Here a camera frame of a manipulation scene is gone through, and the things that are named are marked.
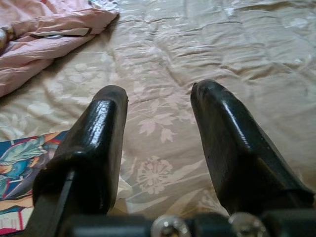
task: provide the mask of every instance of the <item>screw head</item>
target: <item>screw head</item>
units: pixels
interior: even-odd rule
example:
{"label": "screw head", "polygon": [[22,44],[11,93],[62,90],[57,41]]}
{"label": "screw head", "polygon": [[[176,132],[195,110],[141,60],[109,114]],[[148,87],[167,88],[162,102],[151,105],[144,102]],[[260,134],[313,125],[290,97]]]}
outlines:
{"label": "screw head", "polygon": [[262,221],[249,213],[234,213],[228,221],[238,237],[269,237]]}
{"label": "screw head", "polygon": [[191,233],[180,217],[162,215],[153,222],[151,237],[191,237]]}

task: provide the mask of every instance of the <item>bedspread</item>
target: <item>bedspread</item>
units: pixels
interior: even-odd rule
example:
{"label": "bedspread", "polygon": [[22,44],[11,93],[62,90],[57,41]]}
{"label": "bedspread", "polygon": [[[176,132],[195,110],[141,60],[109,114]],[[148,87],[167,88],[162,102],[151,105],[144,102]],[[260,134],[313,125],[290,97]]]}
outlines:
{"label": "bedspread", "polygon": [[316,190],[316,2],[121,0],[120,18],[1,98],[0,138],[69,129],[103,86],[126,89],[122,178],[114,213],[227,214],[190,105],[214,79],[250,110],[299,178]]}

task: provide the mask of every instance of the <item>colorful poster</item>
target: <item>colorful poster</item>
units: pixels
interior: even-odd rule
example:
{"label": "colorful poster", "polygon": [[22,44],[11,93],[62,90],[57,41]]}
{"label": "colorful poster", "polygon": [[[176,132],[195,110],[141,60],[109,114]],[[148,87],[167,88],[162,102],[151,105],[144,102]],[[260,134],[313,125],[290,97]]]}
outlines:
{"label": "colorful poster", "polygon": [[33,211],[33,181],[66,133],[0,142],[0,235],[25,229]]}

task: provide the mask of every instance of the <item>bed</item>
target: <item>bed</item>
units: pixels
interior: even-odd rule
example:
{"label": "bed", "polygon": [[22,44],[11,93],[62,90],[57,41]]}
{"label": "bed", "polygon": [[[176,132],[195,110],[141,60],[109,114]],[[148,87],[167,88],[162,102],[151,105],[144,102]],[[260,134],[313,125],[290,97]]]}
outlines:
{"label": "bed", "polygon": [[234,93],[316,191],[316,1],[121,0],[120,17],[0,98],[0,140],[69,129],[108,84],[127,91],[114,214],[219,212],[190,105],[194,82]]}

